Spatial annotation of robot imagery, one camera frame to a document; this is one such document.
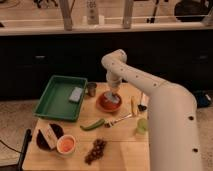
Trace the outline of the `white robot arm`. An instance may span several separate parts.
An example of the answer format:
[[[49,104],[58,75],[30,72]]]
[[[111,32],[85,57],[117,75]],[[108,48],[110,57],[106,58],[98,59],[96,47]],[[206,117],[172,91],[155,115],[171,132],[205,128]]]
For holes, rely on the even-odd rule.
[[[179,84],[126,62],[127,55],[122,49],[101,59],[111,90],[116,90],[124,79],[149,97],[150,171],[204,171],[193,94]]]

